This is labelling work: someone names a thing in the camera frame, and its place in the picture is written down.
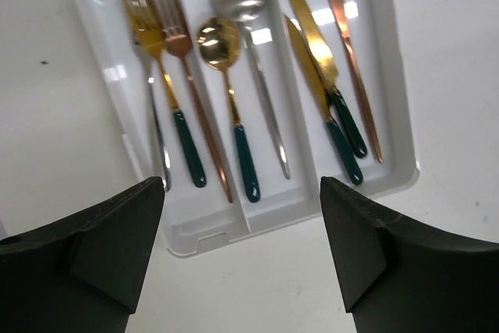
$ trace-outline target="tabletop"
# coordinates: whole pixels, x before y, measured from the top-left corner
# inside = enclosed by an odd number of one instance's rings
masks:
[[[0,220],[9,235],[136,182],[72,0],[1,0]],[[499,242],[499,2],[395,0],[421,175],[379,202]],[[177,260],[152,253],[135,332],[353,333],[321,218]]]

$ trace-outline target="gold knife with green handle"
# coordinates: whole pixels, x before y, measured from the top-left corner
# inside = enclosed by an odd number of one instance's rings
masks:
[[[360,76],[359,63],[356,59],[356,54],[353,51],[352,39],[350,37],[349,19],[345,14],[345,0],[329,0],[331,9],[334,13],[334,19],[338,25],[338,30],[342,36],[345,51],[349,57],[350,70],[352,72],[353,83],[357,91],[357,97],[360,104],[360,109],[363,114],[364,122],[366,123],[367,133],[369,135],[371,144],[373,146],[376,159],[383,163],[383,154],[381,153],[380,141],[376,132],[376,125],[374,124],[373,113],[367,98],[366,88],[362,77]]]
[[[343,130],[352,146],[353,152],[358,158],[363,158],[367,155],[367,147],[360,134],[359,128],[357,128],[352,114],[346,105],[342,93],[336,86],[338,69],[334,62],[333,53],[324,41],[324,37],[313,19],[312,11],[310,11],[310,7],[306,4],[306,0],[289,0],[289,2],[298,18],[303,33],[305,34],[306,41],[308,42],[308,49],[313,56],[317,72],[324,82],[331,103],[338,111],[338,117],[340,118]]]
[[[327,130],[329,131],[334,145],[338,150],[340,159],[345,166],[345,170],[347,171],[352,183],[354,185],[360,185],[363,182],[363,174],[357,164],[355,156],[352,153],[352,149],[345,139],[345,136],[329,111],[326,88],[324,87],[323,81],[317,72],[315,64],[313,63],[313,58],[310,56],[309,49],[302,38],[302,34],[287,16],[286,23],[288,24],[289,38],[291,39],[296,59],[299,61],[303,75],[312,90],[312,94],[315,97]]]

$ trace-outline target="cutlery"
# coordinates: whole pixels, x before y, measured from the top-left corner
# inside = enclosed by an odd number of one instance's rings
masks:
[[[262,64],[258,51],[253,43],[251,35],[251,23],[264,10],[267,0],[211,0],[215,10],[223,17],[239,23],[244,35],[246,46],[249,52],[249,63],[252,70],[256,73],[257,89],[260,95],[260,103],[264,109],[267,126],[269,128],[275,152],[281,164],[282,172],[286,179],[291,179],[288,159],[281,133],[279,132],[278,121],[275,118],[274,108],[272,106],[271,96],[268,91],[267,82],[262,70]]]
[[[373,113],[367,98],[366,88],[362,77],[360,76],[359,64],[357,63],[356,55],[353,51],[352,40],[350,36],[349,19],[345,15],[345,0],[329,0],[333,9],[334,18],[338,25],[338,30],[342,36],[343,45],[349,57],[350,71],[352,72],[353,82],[356,86],[357,97],[359,99],[360,108],[363,113],[364,121],[366,122],[367,132],[371,144],[376,154],[376,158],[380,163],[383,163],[383,154],[381,153],[380,141],[374,124]]]
[[[218,177],[227,196],[229,203],[233,202],[232,191],[228,184],[227,173],[222,163],[220,152],[213,132],[211,131],[210,123],[208,122],[206,113],[197,93],[193,75],[190,72],[189,64],[187,63],[187,55],[193,49],[193,42],[190,39],[189,29],[187,27],[186,18],[182,11],[182,6],[179,0],[162,0],[161,11],[164,16],[165,27],[165,44],[166,52],[180,59],[184,73],[186,74],[187,82],[191,97],[193,98],[194,106],[196,107],[197,117],[200,120],[201,129],[204,133],[204,138],[207,141],[208,149],[218,171]]]
[[[234,89],[228,77],[229,68],[234,65],[241,53],[238,27],[229,19],[222,17],[210,18],[197,33],[197,45],[203,60],[211,68],[221,71],[224,77],[244,189],[248,200],[251,203],[256,203],[260,200],[257,172],[255,171],[250,146],[235,103]]]
[[[354,185],[360,185],[364,180],[363,174],[360,171],[359,165],[357,164],[357,160],[353,155],[349,143],[345,139],[343,132],[340,130],[338,124],[329,111],[326,87],[324,86],[316,66],[313,63],[313,57],[310,56],[310,52],[302,38],[302,34],[298,31],[295,24],[287,16],[285,18],[288,25],[289,38],[291,39],[296,59],[299,61],[303,75],[312,90],[312,94],[315,97],[317,106],[319,107],[327,130],[329,131],[334,145],[336,146],[343,166],[345,167],[352,183]]]
[[[298,18],[303,33],[305,34],[310,53],[313,56],[313,61],[320,74],[320,78],[324,82],[327,93],[338,111],[338,117],[340,118],[343,130],[352,146],[353,152],[358,158],[363,158],[367,155],[366,144],[346,105],[342,93],[336,86],[338,69],[334,62],[333,53],[324,41],[324,37],[313,19],[312,12],[306,3],[306,0],[289,0],[289,2]]]
[[[149,54],[147,54],[146,50],[140,45],[139,38],[137,37],[135,31],[139,29],[139,25],[135,17],[135,14],[133,12],[133,9],[127,0],[122,0],[122,1],[125,7],[126,14],[129,17],[131,24],[133,25],[133,30],[134,30],[133,43],[132,43],[133,49],[139,60],[142,62],[144,69],[147,72],[147,95],[148,95],[149,107],[152,112],[154,133],[156,135],[156,145],[157,148],[159,148],[158,151],[161,159],[161,168],[162,168],[161,177],[163,179],[163,187],[165,188],[165,191],[168,192],[172,188],[172,174],[170,172],[170,157],[168,154],[168,149],[166,148],[165,145],[165,139],[163,137],[163,131],[161,130],[159,124],[159,116],[157,113],[156,103],[154,101],[154,90],[153,90],[154,77],[152,74],[152,65],[154,62],[154,58]]]
[[[186,118],[180,108],[173,90],[170,76],[163,66],[162,55],[165,50],[163,26],[154,0],[123,0],[133,15],[133,29],[140,44],[146,52],[158,63],[165,79],[165,88],[172,110],[175,127],[179,135],[182,151],[186,159],[191,179],[196,187],[206,186],[206,176],[203,165],[197,153],[196,145],[191,137]]]

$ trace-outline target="gold spoon with green handle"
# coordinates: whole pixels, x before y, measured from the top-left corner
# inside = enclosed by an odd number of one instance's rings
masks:
[[[221,71],[224,76],[244,189],[248,200],[251,203],[256,203],[260,200],[257,172],[253,165],[250,146],[235,104],[234,89],[228,78],[228,69],[234,65],[241,52],[241,36],[238,27],[235,23],[223,17],[212,17],[197,32],[197,45],[203,60],[211,68]]]

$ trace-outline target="green handle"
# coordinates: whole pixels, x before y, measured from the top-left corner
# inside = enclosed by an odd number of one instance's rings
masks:
[[[356,122],[345,103],[345,99],[343,98],[342,93],[340,93],[340,90],[336,90],[329,95],[334,106],[336,107],[338,117],[340,119],[340,122],[342,123],[343,130],[345,131],[346,136],[349,139],[350,146],[352,146],[353,153],[358,158],[366,157],[366,143],[364,142],[359,128],[357,128]]]
[[[242,125],[234,126],[234,135],[244,190],[246,191],[248,200],[251,203],[256,203],[260,200],[260,187],[258,185],[257,171],[255,171],[253,159],[251,158],[250,146],[248,145]]]
[[[186,158],[187,168],[189,169],[191,179],[193,179],[194,186],[205,187],[206,175],[204,174],[203,164],[201,164],[196,145],[190,135],[187,120],[180,110],[173,112],[173,119],[175,120],[177,133],[179,134],[184,157]]]
[[[359,165],[357,164],[357,160],[353,156],[352,149],[349,146],[349,143],[346,141],[345,136],[342,133],[342,130],[338,126],[335,120],[326,121],[327,130],[331,134],[331,138],[334,141],[334,145],[336,146],[336,150],[338,150],[340,159],[345,166],[346,172],[348,173],[350,180],[354,185],[360,185],[364,176],[360,171]]]

